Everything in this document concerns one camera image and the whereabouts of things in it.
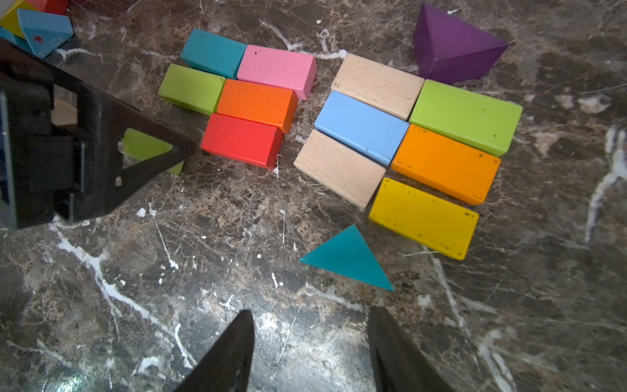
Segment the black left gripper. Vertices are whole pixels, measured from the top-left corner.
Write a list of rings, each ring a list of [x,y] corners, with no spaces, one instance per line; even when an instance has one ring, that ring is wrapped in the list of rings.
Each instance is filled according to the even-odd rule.
[[[56,88],[76,94],[78,121],[53,121]],[[9,230],[103,217],[195,151],[188,137],[1,41],[1,223]]]

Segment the natural wood triangular block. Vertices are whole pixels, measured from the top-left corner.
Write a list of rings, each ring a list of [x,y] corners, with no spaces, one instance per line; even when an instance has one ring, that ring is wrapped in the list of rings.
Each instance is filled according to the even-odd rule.
[[[72,104],[59,98],[54,100],[54,109],[51,112],[52,123],[58,127],[78,123],[78,110]]]

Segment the natural wood rectangular block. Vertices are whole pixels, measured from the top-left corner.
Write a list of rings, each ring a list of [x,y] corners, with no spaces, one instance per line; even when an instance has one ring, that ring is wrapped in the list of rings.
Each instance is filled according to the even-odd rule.
[[[425,81],[412,73],[348,54],[331,89],[408,120]]]

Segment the green rectangular block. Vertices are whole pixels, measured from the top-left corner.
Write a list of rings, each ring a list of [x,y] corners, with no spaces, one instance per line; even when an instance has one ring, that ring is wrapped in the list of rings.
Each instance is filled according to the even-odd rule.
[[[408,122],[501,157],[509,151],[522,112],[512,102],[427,80]]]

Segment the pink rectangular block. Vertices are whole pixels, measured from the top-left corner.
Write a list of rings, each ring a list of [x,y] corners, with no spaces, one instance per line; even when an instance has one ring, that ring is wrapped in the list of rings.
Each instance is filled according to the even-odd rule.
[[[237,79],[291,89],[307,101],[318,70],[312,55],[248,45],[238,68]]]

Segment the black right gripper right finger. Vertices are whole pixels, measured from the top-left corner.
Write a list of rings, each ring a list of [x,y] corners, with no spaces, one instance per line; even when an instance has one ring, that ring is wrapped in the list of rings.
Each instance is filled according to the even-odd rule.
[[[387,308],[371,308],[367,336],[378,391],[453,391]]]

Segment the orange rectangular block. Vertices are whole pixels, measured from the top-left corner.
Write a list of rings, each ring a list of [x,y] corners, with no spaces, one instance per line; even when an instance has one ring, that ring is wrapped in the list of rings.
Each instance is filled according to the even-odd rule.
[[[391,169],[469,205],[483,204],[501,159],[423,127],[411,125]]]

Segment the lime green block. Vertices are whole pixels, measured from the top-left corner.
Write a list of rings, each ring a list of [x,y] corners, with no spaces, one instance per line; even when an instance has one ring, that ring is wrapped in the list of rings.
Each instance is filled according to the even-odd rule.
[[[226,78],[171,64],[158,90],[158,95],[180,106],[201,114],[217,112]]]
[[[158,155],[163,155],[164,153],[170,152],[173,148],[171,144],[168,144],[165,141],[132,128],[125,131],[122,143],[122,152],[125,155],[140,161],[154,158]]]

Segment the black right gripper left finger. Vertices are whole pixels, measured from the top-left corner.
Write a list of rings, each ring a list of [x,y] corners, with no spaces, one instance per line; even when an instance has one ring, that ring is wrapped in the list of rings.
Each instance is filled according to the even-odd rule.
[[[246,391],[254,345],[253,315],[241,310],[176,392]]]

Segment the purple triangular block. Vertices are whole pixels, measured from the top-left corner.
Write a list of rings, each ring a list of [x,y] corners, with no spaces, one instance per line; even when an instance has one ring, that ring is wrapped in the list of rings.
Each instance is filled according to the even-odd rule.
[[[486,76],[509,47],[428,3],[421,5],[413,44],[419,75],[447,84]]]

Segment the teal triangular block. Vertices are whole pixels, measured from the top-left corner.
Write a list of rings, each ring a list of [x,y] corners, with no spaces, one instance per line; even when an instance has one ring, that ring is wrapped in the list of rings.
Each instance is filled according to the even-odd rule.
[[[303,256],[300,262],[394,292],[394,286],[355,225]]]

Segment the light blue rectangular block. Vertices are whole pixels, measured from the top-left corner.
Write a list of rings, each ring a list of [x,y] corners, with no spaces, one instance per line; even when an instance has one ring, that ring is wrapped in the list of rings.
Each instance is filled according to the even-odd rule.
[[[315,128],[353,150],[390,166],[410,124],[361,101],[333,91]]]

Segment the yellow rectangular block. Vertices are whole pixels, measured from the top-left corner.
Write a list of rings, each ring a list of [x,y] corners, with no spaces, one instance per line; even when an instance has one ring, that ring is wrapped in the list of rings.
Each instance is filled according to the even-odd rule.
[[[369,220],[445,256],[466,258],[479,215],[419,189],[384,178]]]

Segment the orange-red rectangular block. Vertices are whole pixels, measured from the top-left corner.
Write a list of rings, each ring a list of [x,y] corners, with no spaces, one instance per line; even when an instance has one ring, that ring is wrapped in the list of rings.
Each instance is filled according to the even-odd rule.
[[[272,125],[289,134],[297,105],[297,95],[290,89],[227,79],[217,114]]]

